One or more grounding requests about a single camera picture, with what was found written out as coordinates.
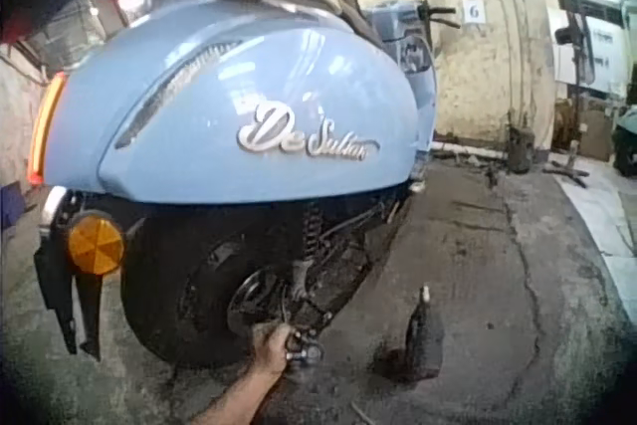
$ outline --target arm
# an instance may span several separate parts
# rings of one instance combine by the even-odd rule
[[[286,340],[292,328],[269,324],[254,331],[255,358],[248,371],[201,415],[193,425],[249,425],[261,402],[286,369]]]

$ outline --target stained floor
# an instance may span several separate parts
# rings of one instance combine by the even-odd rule
[[[631,358],[631,325],[594,242],[547,175],[434,163],[384,268],[325,333],[314,380],[284,382],[264,423],[580,423]],[[3,366],[49,423],[179,423],[238,372],[173,370],[128,329],[118,277],[103,300],[103,360],[67,356],[31,265],[37,212],[3,263]],[[370,371],[399,347],[428,283],[445,322],[441,375],[415,387]]]

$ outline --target hand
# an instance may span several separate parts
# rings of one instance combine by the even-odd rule
[[[294,329],[276,322],[259,323],[252,329],[253,371],[279,379],[288,366],[286,340]]]

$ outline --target handlebar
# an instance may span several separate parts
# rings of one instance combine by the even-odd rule
[[[432,22],[438,22],[439,24],[444,24],[449,27],[453,27],[454,29],[460,29],[462,26],[456,22],[452,22],[451,20],[446,19],[431,19]]]
[[[457,11],[453,7],[431,7],[427,13],[431,16],[434,14],[455,14]]]

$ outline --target rear shock absorber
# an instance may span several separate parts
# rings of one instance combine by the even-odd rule
[[[292,262],[292,299],[300,301],[308,298],[308,269],[314,264],[319,250],[322,214],[316,201],[309,201],[303,207],[303,231],[301,258]]]

